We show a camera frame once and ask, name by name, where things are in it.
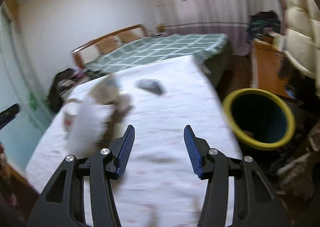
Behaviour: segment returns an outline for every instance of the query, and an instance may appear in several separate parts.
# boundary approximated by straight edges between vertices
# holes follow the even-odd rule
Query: yellow rim
[[[231,113],[232,104],[237,98],[248,93],[260,94],[268,97],[269,99],[273,100],[284,112],[284,115],[287,119],[287,130],[282,139],[274,143],[262,143],[248,136],[236,124]],[[285,104],[283,100],[281,100],[278,96],[274,95],[273,93],[270,93],[261,89],[252,89],[252,88],[240,89],[230,93],[224,99],[222,105],[225,110],[228,123],[231,129],[233,130],[234,134],[236,135],[236,137],[240,141],[242,141],[244,144],[252,148],[259,149],[259,150],[275,150],[287,144],[294,134],[295,121],[290,108]]]

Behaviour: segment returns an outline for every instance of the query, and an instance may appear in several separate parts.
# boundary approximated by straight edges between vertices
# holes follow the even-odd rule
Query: green checkered blanket
[[[203,63],[221,53],[228,41],[225,34],[172,35],[161,38],[145,37],[125,44],[113,52],[86,63],[90,73],[102,76],[131,67],[158,62],[184,55],[194,55]]]

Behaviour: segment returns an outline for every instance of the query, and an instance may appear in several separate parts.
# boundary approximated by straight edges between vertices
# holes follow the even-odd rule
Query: wooden desk
[[[291,99],[285,91],[286,79],[278,77],[284,54],[272,45],[254,40],[252,43],[252,88],[274,93],[283,99]]]

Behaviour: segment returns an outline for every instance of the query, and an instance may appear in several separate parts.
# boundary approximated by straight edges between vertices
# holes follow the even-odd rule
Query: silver screw
[[[216,149],[209,149],[209,154],[210,155],[217,155],[218,151]]]
[[[74,157],[73,155],[69,155],[69,156],[66,157],[66,161],[67,161],[67,162],[71,162],[71,161],[73,161],[74,159],[75,159],[75,157]]]
[[[102,150],[100,150],[100,153],[101,153],[102,155],[107,155],[107,154],[110,153],[110,149],[102,149]]]
[[[245,162],[248,162],[248,163],[251,163],[253,161],[252,157],[249,157],[249,156],[245,156],[244,157],[244,161]]]

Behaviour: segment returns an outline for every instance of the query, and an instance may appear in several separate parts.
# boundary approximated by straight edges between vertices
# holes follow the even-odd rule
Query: wooden floor
[[[231,55],[216,91],[221,101],[231,92],[250,88],[252,80],[251,60],[248,56]]]

